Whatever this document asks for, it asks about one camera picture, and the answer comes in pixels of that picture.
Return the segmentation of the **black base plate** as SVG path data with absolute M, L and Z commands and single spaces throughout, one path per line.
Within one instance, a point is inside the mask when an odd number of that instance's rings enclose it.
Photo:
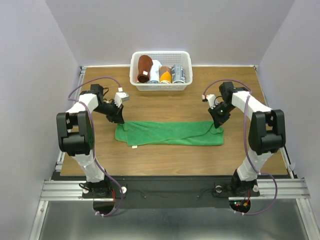
M 116 180 L 124 188 L 111 183 L 115 194 L 87 197 L 81 189 L 82 201 L 92 202 L 93 209 L 107 214 L 114 209 L 229 209 L 230 198 L 241 200 L 244 193 L 233 195 L 230 176 L 124 176 Z

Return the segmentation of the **grey patterned rolled towel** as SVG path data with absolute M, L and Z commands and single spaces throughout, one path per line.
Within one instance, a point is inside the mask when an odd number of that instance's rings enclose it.
M 173 84 L 186 83 L 185 70 L 182 65 L 174 64 L 171 68 L 171 82 Z

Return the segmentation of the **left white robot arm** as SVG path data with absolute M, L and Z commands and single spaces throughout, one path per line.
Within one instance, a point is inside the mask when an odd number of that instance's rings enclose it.
M 95 154 L 95 131 L 92 112 L 105 115 L 114 124 L 124 124 L 124 102 L 129 100 L 128 93 L 118 88 L 110 101 L 104 99 L 106 88 L 92 84 L 90 90 L 82 91 L 78 99 L 70 98 L 74 105 L 66 112 L 56 116 L 58 145 L 62 152 L 72 157 L 83 170 L 86 182 L 79 186 L 88 198 L 104 198 L 114 195 L 111 178 L 98 163 Z

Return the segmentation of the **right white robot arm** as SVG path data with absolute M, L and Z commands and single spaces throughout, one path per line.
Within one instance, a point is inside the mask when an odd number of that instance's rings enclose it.
M 285 114 L 280 109 L 272 109 L 252 95 L 252 90 L 241 84 L 234 86 L 235 80 L 219 80 L 217 101 L 213 94 L 202 94 L 202 101 L 209 105 L 214 127 L 221 127 L 231 116 L 231 111 L 239 109 L 244 114 L 243 144 L 245 159 L 235 170 L 229 189 L 235 196 L 247 192 L 257 192 L 257 178 L 267 160 L 286 144 Z

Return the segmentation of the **white blue rolled towel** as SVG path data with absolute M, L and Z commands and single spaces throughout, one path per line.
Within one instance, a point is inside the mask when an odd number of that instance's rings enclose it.
M 162 64 L 156 60 L 152 60 L 152 66 L 149 72 L 149 80 L 147 81 L 147 84 L 159 84 L 160 83 L 160 68 L 162 67 Z

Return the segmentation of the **white plastic basket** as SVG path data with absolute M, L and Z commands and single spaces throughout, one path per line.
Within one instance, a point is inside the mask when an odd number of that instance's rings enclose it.
M 153 60 L 158 60 L 162 66 L 172 67 L 181 65 L 185 73 L 185 83 L 138 83 L 138 61 L 140 56 L 147 55 Z M 130 61 L 129 81 L 139 91 L 183 91 L 193 83 L 193 69 L 190 54 L 186 51 L 136 51 Z

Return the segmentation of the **brown orange rolled towel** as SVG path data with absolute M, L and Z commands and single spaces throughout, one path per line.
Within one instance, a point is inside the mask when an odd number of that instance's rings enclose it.
M 172 69 L 168 66 L 162 66 L 159 69 L 159 82 L 161 84 L 172 83 Z

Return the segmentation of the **green towel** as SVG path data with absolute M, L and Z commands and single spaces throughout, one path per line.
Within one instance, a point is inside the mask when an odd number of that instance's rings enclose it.
M 215 128 L 212 121 L 127 121 L 117 125 L 114 137 L 130 147 L 142 145 L 203 147 L 221 146 L 225 142 L 224 129 Z

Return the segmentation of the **aluminium frame rail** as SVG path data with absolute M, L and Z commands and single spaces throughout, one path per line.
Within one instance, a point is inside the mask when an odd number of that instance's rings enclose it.
M 40 200 L 36 210 L 34 222 L 29 238 L 39 240 L 50 202 L 82 201 L 82 190 L 75 180 L 48 180 L 43 183 Z

